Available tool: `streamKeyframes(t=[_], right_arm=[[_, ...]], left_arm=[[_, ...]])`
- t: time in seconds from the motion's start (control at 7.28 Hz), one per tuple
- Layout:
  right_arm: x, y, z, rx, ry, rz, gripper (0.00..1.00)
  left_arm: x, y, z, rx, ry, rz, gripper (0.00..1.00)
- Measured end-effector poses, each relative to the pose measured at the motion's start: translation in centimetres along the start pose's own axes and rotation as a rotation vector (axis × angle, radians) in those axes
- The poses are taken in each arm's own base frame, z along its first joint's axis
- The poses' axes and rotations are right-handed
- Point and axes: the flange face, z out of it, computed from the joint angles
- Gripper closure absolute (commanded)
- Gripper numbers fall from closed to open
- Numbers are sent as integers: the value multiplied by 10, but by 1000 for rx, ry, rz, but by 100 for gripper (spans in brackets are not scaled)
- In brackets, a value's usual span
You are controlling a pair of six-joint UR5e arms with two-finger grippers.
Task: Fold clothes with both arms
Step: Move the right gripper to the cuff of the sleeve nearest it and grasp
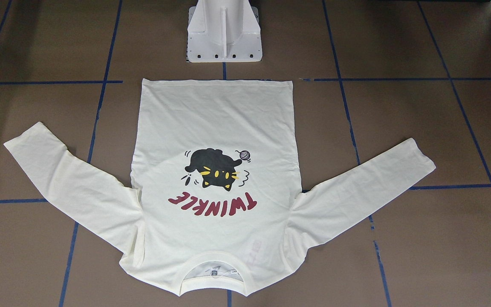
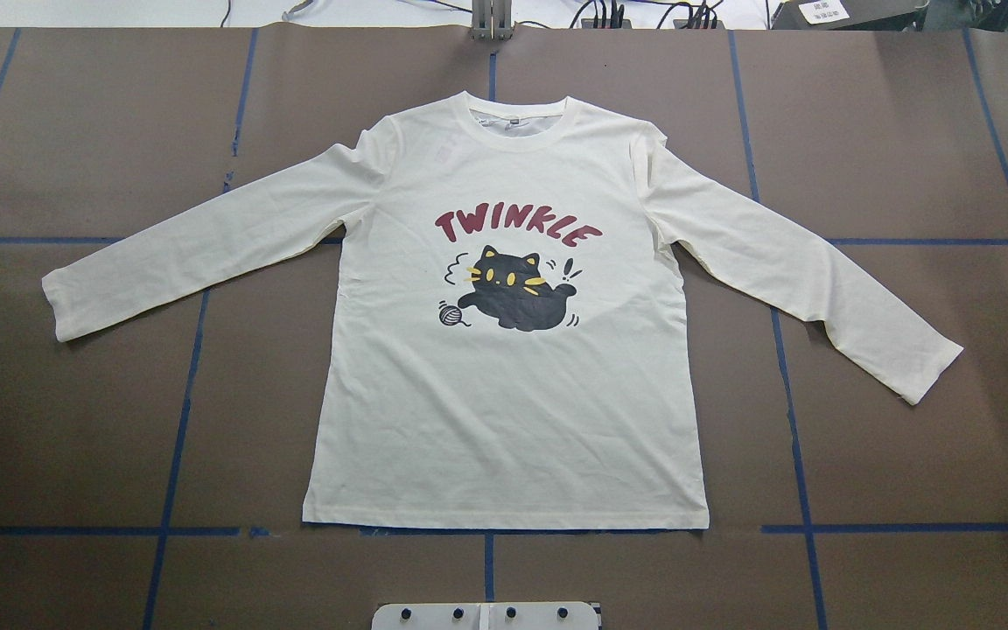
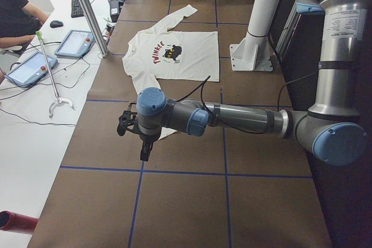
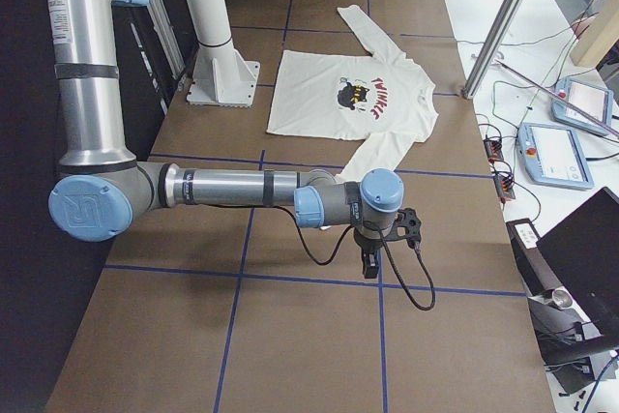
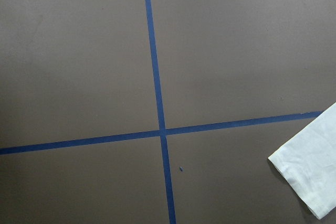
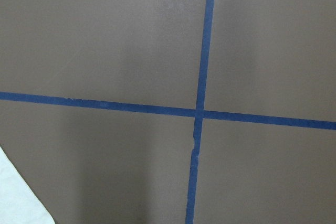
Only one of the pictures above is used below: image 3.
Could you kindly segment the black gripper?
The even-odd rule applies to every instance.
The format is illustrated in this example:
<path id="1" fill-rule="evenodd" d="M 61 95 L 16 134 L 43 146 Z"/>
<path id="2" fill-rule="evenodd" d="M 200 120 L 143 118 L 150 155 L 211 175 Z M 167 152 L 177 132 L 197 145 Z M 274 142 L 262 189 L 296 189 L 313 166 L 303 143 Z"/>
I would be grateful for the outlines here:
<path id="1" fill-rule="evenodd" d="M 142 148 L 140 152 L 140 160 L 148 161 L 151 155 L 153 143 L 159 139 L 159 134 L 145 135 L 141 134 L 140 139 L 142 140 Z"/>

